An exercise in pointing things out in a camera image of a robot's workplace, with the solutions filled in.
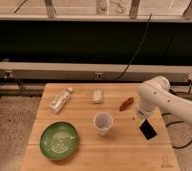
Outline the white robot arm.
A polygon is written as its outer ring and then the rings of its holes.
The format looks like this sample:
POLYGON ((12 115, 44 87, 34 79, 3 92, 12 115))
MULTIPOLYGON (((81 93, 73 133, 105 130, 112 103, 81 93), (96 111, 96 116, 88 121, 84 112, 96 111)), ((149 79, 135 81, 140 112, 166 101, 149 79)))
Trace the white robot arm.
POLYGON ((137 89, 138 115, 147 119, 152 115, 155 107, 159 107, 192 126, 192 101, 175 96, 169 90, 170 83, 164 76, 157 76, 142 82, 137 89))

